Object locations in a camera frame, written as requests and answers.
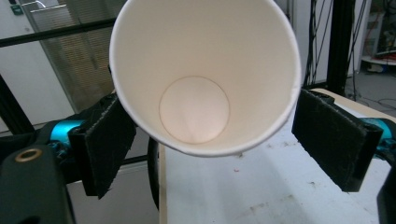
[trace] wall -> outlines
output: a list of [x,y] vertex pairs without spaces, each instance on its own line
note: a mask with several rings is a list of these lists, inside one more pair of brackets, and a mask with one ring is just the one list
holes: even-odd
[[[15,16],[8,1],[0,1],[0,39],[27,35],[33,29],[25,15]],[[0,49],[0,74],[33,124],[74,114],[38,42]],[[0,132],[7,126],[0,120]]]
[[287,13],[287,8],[288,8],[288,0],[274,0],[277,5],[285,12]]

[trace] table surface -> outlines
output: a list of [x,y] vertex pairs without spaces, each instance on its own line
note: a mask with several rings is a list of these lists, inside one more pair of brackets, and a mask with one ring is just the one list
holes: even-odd
[[[358,118],[396,119],[325,90]],[[291,133],[241,155],[197,158],[160,149],[160,223],[378,223],[389,165],[372,160],[359,192],[341,191]]]

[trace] metal rod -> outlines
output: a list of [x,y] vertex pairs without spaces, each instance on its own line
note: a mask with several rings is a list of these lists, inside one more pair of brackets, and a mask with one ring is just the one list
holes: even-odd
[[35,130],[1,75],[0,117],[13,134],[32,133]]
[[103,29],[114,26],[116,19],[110,19],[105,21],[94,21],[89,23],[83,23],[80,25],[74,25],[49,31],[43,31],[30,35],[19,35],[10,38],[0,39],[0,48],[9,47],[19,44],[25,44],[38,40],[45,40],[54,37],[60,37],[63,35],[75,35],[83,32]]
[[32,4],[40,4],[42,7],[46,7],[46,6],[45,6],[42,2],[40,2],[40,1],[34,1],[34,2],[30,2],[30,3],[25,3],[25,4],[22,4],[21,7],[28,6],[28,5],[32,5]]
[[39,11],[46,11],[46,10],[52,10],[52,9],[60,8],[60,7],[66,7],[66,5],[61,5],[61,6],[56,6],[56,7],[45,7],[45,8],[40,8],[40,9],[37,9],[37,10],[32,10],[30,12],[33,13],[33,12],[39,12]]
[[131,164],[131,163],[137,163],[137,162],[141,162],[141,161],[147,161],[148,160],[148,156],[144,155],[144,156],[137,156],[137,157],[132,157],[132,158],[128,158],[122,161],[122,165],[126,165],[126,164]]

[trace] black metal bar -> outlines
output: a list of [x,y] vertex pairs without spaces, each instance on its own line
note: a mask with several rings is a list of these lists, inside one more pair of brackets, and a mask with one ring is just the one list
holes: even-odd
[[30,35],[19,35],[10,38],[0,39],[0,48],[25,44],[37,40],[44,40],[54,37],[59,37],[63,35],[75,35],[83,32],[103,29],[107,27],[114,26],[116,19],[110,19],[105,21],[94,21],[89,23],[83,23],[80,25],[68,26],[64,28],[43,31],[39,33],[34,33]]
[[332,32],[330,37],[327,69],[328,90],[345,95],[349,43],[352,34],[355,0],[334,0],[332,8]]
[[32,133],[35,130],[1,74],[0,117],[13,134]]
[[158,177],[158,147],[153,138],[148,140],[148,180],[151,196],[157,209],[160,209],[160,181]]
[[307,86],[303,87],[303,89],[305,89],[305,90],[313,90],[313,89],[316,89],[316,88],[326,89],[327,88],[327,82],[326,81],[321,81],[321,82],[317,82],[315,84],[307,85]]
[[128,158],[122,161],[122,165],[126,165],[126,164],[132,164],[132,163],[137,163],[137,162],[141,162],[141,161],[147,161],[148,160],[148,156],[144,155],[144,156],[137,156],[137,157],[132,157],[132,158]]

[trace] black cable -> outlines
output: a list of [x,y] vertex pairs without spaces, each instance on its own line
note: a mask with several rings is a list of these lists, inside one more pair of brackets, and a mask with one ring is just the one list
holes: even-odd
[[325,25],[325,28],[324,28],[324,34],[323,34],[323,37],[322,37],[322,40],[321,40],[319,55],[318,55],[318,59],[317,59],[316,64],[315,64],[315,72],[314,72],[314,75],[313,75],[313,77],[312,77],[311,85],[315,84],[315,81],[316,81],[317,70],[318,70],[318,62],[319,62],[319,60],[320,60],[320,55],[321,55],[321,52],[322,52],[322,49],[323,49],[323,44],[324,44],[324,38],[325,38],[325,36],[326,36],[327,27],[328,27],[328,25],[329,25],[329,18],[330,18],[331,11],[332,11],[332,3],[333,3],[333,0],[330,2],[329,13],[328,13],[328,15],[327,15],[326,25]]
[[365,101],[363,101],[363,100],[358,100],[357,102],[358,102],[358,103],[363,103],[364,105],[370,107],[370,104],[367,103],[367,102],[365,102]]
[[379,100],[373,100],[373,99],[370,99],[370,98],[367,98],[367,97],[362,97],[362,98],[365,99],[365,100],[377,103],[379,105],[382,105],[385,108],[396,110],[396,106],[388,105],[388,104],[385,104],[385,103],[382,102],[382,101],[386,101],[386,100],[388,100],[388,101],[396,101],[396,99],[384,98],[384,99],[379,99]]
[[[317,25],[317,2],[318,1],[315,1],[315,5],[314,5],[314,11],[313,11],[313,16],[314,16],[314,19],[313,19],[313,22],[314,22],[314,24],[313,24],[313,26],[315,27],[315,32],[314,32],[314,42],[315,42],[315,45],[314,45],[314,47],[313,47],[313,49],[314,49],[314,51],[312,52],[312,59],[315,59],[312,63],[314,63],[314,64],[316,64],[317,62],[318,62],[318,36],[317,36],[317,30],[318,30],[318,25]],[[316,70],[314,70],[314,73],[312,74],[312,79],[311,79],[311,84],[313,84],[312,83],[312,81],[315,81],[316,80],[316,76],[315,76],[315,74],[316,74]]]
[[322,4],[322,6],[321,6],[321,8],[320,8],[318,24],[320,24],[321,15],[322,15],[323,8],[324,8],[324,2],[325,2],[325,1],[323,0],[323,4]]
[[311,11],[310,11],[310,17],[309,17],[309,43],[308,43],[308,56],[306,59],[306,68],[305,68],[305,77],[304,77],[304,83],[303,87],[308,86],[308,82],[310,81],[311,78],[311,63],[312,63],[312,52],[313,52],[313,11],[315,10],[314,5],[315,5],[316,0],[311,0]]
[[384,109],[384,110],[379,110],[380,112],[386,113],[386,112],[393,112],[395,111],[394,109]]
[[353,100],[356,102],[356,78],[355,78],[355,45],[358,40],[358,35],[360,31],[361,21],[364,14],[364,9],[366,7],[366,0],[364,0],[361,4],[361,11],[359,13],[358,21],[356,22],[355,28],[352,34],[352,46],[348,57],[348,64],[350,64],[350,60],[352,58],[352,86],[353,86]]
[[160,182],[158,178],[158,142],[150,137],[148,140],[148,180],[151,196],[157,209],[160,209]]
[[141,161],[147,161],[148,160],[148,156],[137,156],[137,157],[132,157],[132,158],[128,158],[122,161],[122,165],[127,165],[127,164],[133,164],[133,163],[137,163],[137,162],[141,162]]

